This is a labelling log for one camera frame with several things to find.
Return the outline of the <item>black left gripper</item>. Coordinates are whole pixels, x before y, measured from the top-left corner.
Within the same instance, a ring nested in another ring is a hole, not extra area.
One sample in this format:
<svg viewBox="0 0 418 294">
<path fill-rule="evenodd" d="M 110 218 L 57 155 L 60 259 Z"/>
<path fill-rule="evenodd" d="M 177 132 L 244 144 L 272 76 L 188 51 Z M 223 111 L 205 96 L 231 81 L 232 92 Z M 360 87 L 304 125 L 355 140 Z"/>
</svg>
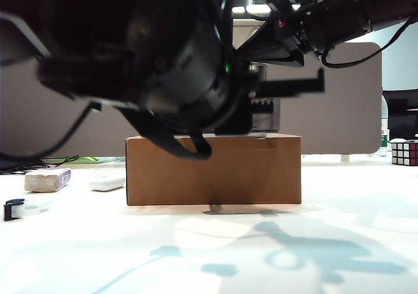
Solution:
<svg viewBox="0 0 418 294">
<path fill-rule="evenodd" d="M 325 72 L 322 68 L 317 71 L 315 78 L 269 80 L 259 83 L 259 73 L 251 69 L 250 65 L 248 60 L 243 59 L 238 59 L 231 65 L 228 79 L 230 94 L 221 121 L 214 128 L 217 136 L 247 135 L 253 125 L 252 112 L 277 112 L 280 108 L 280 100 L 277 98 L 251 100 L 251 92 L 256 89 L 258 97 L 296 97 L 305 93 L 325 91 Z"/>
</svg>

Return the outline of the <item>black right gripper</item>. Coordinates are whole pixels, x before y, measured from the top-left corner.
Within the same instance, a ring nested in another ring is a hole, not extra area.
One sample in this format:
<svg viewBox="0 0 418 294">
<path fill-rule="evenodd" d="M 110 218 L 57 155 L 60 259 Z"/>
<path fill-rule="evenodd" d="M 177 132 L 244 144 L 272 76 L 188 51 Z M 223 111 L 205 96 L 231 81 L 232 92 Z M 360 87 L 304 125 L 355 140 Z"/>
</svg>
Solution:
<svg viewBox="0 0 418 294">
<path fill-rule="evenodd" d="M 326 57 L 329 40 L 320 20 L 320 0 L 263 0 L 268 16 L 254 16 L 256 32 L 236 48 L 241 61 L 303 67 L 304 55 Z"/>
</svg>

